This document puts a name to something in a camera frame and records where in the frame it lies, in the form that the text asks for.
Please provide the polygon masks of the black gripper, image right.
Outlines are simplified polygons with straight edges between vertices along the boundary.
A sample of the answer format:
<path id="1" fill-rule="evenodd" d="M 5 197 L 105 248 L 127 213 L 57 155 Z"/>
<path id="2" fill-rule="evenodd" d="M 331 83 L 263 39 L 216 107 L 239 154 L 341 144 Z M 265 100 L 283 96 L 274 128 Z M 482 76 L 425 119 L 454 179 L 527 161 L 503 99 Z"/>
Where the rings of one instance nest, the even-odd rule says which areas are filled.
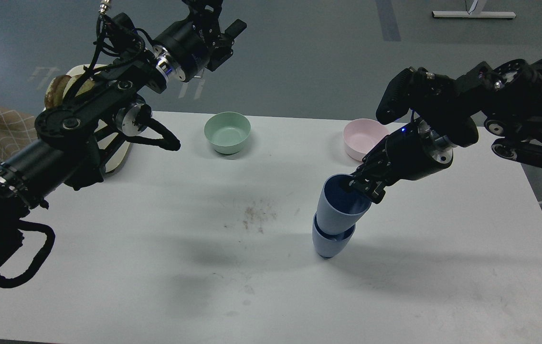
<path id="1" fill-rule="evenodd" d="M 347 181 L 356 190 L 380 204 L 387 184 L 401 179 L 416 181 L 448 169 L 453 163 L 453 144 L 426 122 L 410 122 L 386 135 L 365 156 Z"/>

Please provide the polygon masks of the black robot arm, image right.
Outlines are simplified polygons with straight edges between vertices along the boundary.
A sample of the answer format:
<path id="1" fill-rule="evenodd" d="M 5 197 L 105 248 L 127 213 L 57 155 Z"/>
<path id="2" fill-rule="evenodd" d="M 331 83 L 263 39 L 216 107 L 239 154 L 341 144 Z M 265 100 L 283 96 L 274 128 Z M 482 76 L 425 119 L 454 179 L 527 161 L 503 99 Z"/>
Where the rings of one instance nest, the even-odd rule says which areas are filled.
<path id="1" fill-rule="evenodd" d="M 542 169 L 542 59 L 515 59 L 496 68 L 481 62 L 457 79 L 405 68 L 387 85 L 376 119 L 385 125 L 408 112 L 410 122 L 383 137 L 339 183 L 344 191 L 378 204 L 387 186 L 449 168 L 454 147 L 478 141 L 472 119 L 478 112 L 497 137 L 494 154 Z"/>

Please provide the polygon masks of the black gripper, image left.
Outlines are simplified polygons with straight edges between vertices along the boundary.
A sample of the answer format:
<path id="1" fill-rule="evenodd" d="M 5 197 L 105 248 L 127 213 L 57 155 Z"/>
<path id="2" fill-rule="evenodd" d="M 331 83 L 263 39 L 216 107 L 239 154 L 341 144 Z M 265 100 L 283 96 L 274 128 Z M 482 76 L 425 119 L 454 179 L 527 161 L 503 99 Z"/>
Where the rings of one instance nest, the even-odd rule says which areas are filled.
<path id="1" fill-rule="evenodd" d="M 166 81 L 184 83 L 203 69 L 217 70 L 233 54 L 236 37 L 247 28 L 237 19 L 224 31 L 219 28 L 223 0 L 183 0 L 189 15 L 174 22 L 151 41 L 156 70 Z"/>

